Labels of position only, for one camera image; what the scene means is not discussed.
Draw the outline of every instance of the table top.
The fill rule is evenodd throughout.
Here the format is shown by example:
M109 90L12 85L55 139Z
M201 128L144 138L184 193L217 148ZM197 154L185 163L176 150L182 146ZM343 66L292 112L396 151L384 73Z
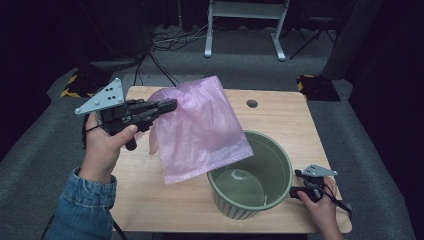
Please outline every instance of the table top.
M127 99L147 99L159 87L131 87ZM294 169L314 163L330 168L309 108L298 92L225 90L244 130L261 132L287 152ZM250 108L246 102L256 100ZM213 202L206 174L166 185L159 153L149 155L149 132L137 141L134 151L121 151L113 174L118 179L111 213L124 231L316 233L303 203L287 197L276 207L246 220L223 215ZM293 185L302 186L296 177ZM337 208L342 233L350 232L347 213Z

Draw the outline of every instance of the metal bracket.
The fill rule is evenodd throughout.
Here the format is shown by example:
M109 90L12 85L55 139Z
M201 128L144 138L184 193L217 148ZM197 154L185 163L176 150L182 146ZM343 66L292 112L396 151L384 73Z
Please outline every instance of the metal bracket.
M325 177L325 176L337 176L337 171L332 171L321 166L311 164L309 167L302 170L302 174L310 177Z
M109 85L96 93L81 107L75 109L76 115L87 114L103 109L119 106L125 103L121 79L115 78Z

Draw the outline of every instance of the hand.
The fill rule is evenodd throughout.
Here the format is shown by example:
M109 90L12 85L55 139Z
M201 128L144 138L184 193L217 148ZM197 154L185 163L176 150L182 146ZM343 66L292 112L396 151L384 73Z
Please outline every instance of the hand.
M86 129L97 125L97 116L91 113L85 125ZM85 158L79 176L93 182L110 183L121 147L130 141L137 131L137 126L131 125L114 136L110 136L100 127L87 132Z
M334 194L334 196L337 194L337 185L331 178L325 177L324 184L329 188L325 188L327 193L330 195ZM312 221L317 225L325 240L343 239L343 235L341 234L339 226L337 225L336 205L329 197L324 195L321 200L314 203L303 191L298 191L297 195L306 205L306 208L309 210L311 215Z

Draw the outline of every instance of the plastic bag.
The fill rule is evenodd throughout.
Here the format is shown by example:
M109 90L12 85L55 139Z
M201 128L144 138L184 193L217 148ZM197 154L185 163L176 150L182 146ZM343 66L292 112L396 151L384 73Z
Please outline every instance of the plastic bag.
M150 154L159 149L166 184L201 175L253 155L216 76L163 88L148 99L177 99L175 111L150 129Z

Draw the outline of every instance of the denim jacket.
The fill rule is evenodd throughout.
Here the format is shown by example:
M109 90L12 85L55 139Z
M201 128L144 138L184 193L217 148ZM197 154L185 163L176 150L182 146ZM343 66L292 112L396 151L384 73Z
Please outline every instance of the denim jacket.
M110 239L113 219L109 210L116 196L116 178L99 184L78 177L80 168L69 176L59 197L54 221L46 239Z

